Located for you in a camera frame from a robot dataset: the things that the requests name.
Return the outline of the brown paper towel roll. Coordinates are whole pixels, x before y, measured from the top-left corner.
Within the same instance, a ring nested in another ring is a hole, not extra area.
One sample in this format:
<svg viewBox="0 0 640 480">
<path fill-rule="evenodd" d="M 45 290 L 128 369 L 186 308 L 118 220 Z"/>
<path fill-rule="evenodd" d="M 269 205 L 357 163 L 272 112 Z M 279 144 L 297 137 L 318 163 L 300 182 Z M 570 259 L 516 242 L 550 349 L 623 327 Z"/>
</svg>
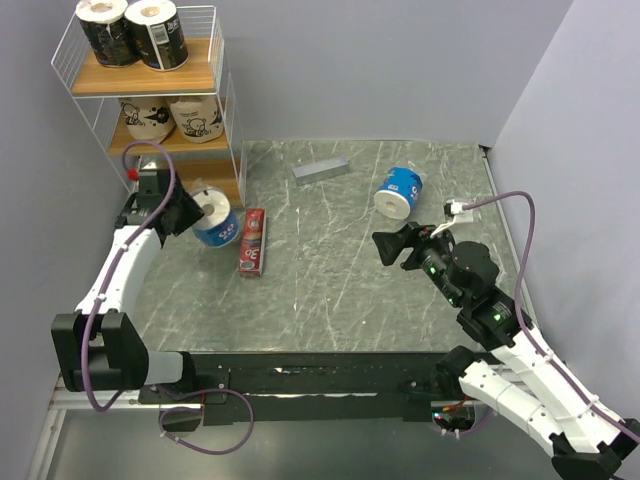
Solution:
<svg viewBox="0 0 640 480">
<path fill-rule="evenodd" d="M 177 128 L 187 141 L 202 144 L 224 133 L 221 109 L 215 96 L 169 97 L 168 104 Z"/>
<path fill-rule="evenodd" d="M 121 116 L 134 140 L 161 143 L 175 128 L 169 104 L 163 96 L 119 98 Z"/>
</svg>

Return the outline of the black paper towel roll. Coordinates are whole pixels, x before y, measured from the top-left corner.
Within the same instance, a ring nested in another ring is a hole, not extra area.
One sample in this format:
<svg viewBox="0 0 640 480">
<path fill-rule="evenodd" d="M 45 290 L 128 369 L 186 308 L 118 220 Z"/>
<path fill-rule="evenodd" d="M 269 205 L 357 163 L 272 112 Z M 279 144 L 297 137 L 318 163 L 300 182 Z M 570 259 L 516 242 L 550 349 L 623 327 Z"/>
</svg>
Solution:
<svg viewBox="0 0 640 480">
<path fill-rule="evenodd" d="M 125 12 L 125 0 L 79 1 L 75 16 L 97 62 L 104 67 L 127 67 L 139 59 Z"/>
<path fill-rule="evenodd" d="M 127 7 L 125 18 L 147 67 L 167 72 L 187 62 L 188 47 L 173 1 L 136 1 Z"/>
</svg>

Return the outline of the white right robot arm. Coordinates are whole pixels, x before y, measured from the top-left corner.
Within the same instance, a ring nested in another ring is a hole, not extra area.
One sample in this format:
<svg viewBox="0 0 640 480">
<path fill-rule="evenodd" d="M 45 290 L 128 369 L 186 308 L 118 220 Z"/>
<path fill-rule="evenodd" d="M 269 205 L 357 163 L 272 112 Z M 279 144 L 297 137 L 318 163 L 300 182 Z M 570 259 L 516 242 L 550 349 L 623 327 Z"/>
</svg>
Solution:
<svg viewBox="0 0 640 480">
<path fill-rule="evenodd" d="M 576 377 L 560 361 L 531 319 L 496 285 L 500 272 L 489 249 L 456 242 L 448 231 L 409 222 L 396 232 L 375 232 L 381 262 L 421 270 L 457 308 L 464 332 L 519 379 L 513 384 L 469 349 L 458 346 L 439 365 L 437 386 L 446 397 L 479 400 L 525 432 L 550 457 L 563 479 L 611 479 L 639 445 L 639 423 L 623 419 L 598 397 L 576 392 Z"/>
</svg>

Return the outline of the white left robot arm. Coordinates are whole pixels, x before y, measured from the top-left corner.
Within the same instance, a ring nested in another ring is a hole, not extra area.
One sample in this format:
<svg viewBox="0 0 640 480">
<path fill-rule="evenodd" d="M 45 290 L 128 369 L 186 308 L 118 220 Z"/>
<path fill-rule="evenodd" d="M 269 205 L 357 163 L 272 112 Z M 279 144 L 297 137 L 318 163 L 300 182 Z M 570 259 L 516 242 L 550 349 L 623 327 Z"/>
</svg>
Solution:
<svg viewBox="0 0 640 480">
<path fill-rule="evenodd" d="M 189 356 L 146 347 L 132 323 L 136 299 L 167 237 L 178 236 L 203 217 L 168 169 L 144 171 L 139 187 L 116 219 L 112 246 L 90 291 L 67 314 L 58 314 L 52 339 L 65 387 L 81 392 L 83 370 L 93 391 L 137 390 L 162 384 L 174 401 L 198 389 Z"/>
</svg>

